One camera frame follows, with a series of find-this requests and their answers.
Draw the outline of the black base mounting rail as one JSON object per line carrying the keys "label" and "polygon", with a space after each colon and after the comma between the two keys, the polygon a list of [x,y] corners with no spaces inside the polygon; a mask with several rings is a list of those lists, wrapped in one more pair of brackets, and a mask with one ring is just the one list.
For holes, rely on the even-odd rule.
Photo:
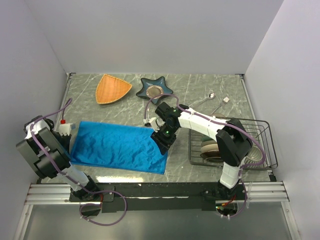
{"label": "black base mounting rail", "polygon": [[218,182],[141,182],[141,183],[98,183],[103,194],[102,212],[116,213],[153,210],[193,210],[215,211],[216,203],[227,202],[232,198],[242,201],[245,190],[242,184],[227,190]]}

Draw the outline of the silver spoon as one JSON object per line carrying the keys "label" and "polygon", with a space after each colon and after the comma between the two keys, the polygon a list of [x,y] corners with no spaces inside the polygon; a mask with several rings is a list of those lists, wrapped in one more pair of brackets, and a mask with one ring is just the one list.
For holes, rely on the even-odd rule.
{"label": "silver spoon", "polygon": [[202,99],[198,103],[196,103],[194,105],[194,107],[197,108],[200,105],[202,105],[203,103],[205,103],[206,101],[213,100],[215,98],[215,96],[216,96],[216,94],[214,92],[210,93],[207,97],[205,97],[204,99]]}

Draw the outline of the dark blue star dish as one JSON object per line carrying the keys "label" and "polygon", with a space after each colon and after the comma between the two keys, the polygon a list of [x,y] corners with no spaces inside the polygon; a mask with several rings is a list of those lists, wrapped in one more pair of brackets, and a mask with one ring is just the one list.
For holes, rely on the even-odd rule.
{"label": "dark blue star dish", "polygon": [[164,76],[158,79],[141,78],[142,88],[136,93],[136,96],[142,99],[151,100],[154,105],[158,104],[158,101],[162,96],[161,94],[173,94],[174,91],[167,87],[166,79]]}

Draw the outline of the orange woven basket tray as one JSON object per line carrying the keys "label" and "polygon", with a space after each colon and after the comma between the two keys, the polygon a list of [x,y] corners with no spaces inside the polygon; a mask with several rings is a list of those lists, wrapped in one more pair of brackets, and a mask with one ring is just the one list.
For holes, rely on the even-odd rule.
{"label": "orange woven basket tray", "polygon": [[95,99],[99,105],[111,104],[123,98],[132,89],[127,81],[104,74],[95,90]]}

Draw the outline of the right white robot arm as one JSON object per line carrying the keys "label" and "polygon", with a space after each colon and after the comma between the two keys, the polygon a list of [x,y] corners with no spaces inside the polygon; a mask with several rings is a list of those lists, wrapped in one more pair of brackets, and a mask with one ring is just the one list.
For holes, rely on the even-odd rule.
{"label": "right white robot arm", "polygon": [[153,128],[151,138],[162,155],[166,154],[175,142],[176,131],[180,128],[193,130],[210,137],[217,143],[219,156],[223,162],[222,174],[215,190],[223,199],[236,194],[240,182],[241,166],[253,146],[253,141],[237,118],[217,119],[203,115],[187,105],[171,107],[161,103],[155,110],[157,117],[144,117],[143,122]]}

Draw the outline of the blue cloth napkin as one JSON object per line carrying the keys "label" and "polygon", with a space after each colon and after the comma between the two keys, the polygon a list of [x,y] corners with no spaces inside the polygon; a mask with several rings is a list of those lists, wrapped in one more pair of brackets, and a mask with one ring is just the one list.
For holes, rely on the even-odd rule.
{"label": "blue cloth napkin", "polygon": [[163,175],[168,155],[161,154],[153,132],[147,127],[82,121],[71,163]]}

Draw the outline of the grey ribbed mug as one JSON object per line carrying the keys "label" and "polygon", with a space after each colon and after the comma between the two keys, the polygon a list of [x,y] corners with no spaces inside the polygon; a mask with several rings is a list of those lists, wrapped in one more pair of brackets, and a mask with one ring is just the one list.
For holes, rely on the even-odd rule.
{"label": "grey ribbed mug", "polygon": [[262,158],[263,156],[260,149],[256,145],[253,145],[251,150],[248,152],[247,156],[245,157],[244,164],[249,165],[247,166],[247,168],[257,168],[262,166],[263,164],[259,164],[259,165],[253,165],[253,164],[259,163],[262,160]]}

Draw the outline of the green plate in rack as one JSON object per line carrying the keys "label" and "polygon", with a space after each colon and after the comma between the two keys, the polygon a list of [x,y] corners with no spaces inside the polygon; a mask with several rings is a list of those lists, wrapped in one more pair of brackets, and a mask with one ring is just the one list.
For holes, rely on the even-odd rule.
{"label": "green plate in rack", "polygon": [[213,138],[209,137],[209,136],[206,136],[204,135],[202,138],[201,138],[201,141],[202,142],[207,142],[207,141],[214,141],[216,142],[216,140],[214,140]]}

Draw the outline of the silver fork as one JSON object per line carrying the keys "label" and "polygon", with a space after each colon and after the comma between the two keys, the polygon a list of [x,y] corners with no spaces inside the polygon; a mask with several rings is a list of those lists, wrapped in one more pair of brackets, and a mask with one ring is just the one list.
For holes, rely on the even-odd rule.
{"label": "silver fork", "polygon": [[213,112],[211,113],[212,115],[221,107],[225,106],[228,102],[229,102],[230,98],[229,97],[225,97],[221,102],[220,104],[218,105],[218,107],[216,107]]}

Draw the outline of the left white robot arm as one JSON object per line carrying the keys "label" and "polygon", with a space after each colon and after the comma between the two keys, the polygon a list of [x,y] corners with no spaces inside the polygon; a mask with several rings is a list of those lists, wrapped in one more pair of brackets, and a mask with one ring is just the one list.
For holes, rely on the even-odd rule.
{"label": "left white robot arm", "polygon": [[81,201],[94,201],[99,188],[93,179],[71,164],[69,132],[54,130],[54,122],[38,115],[24,125],[25,138],[16,149],[41,178],[60,179],[70,185],[71,195]]}

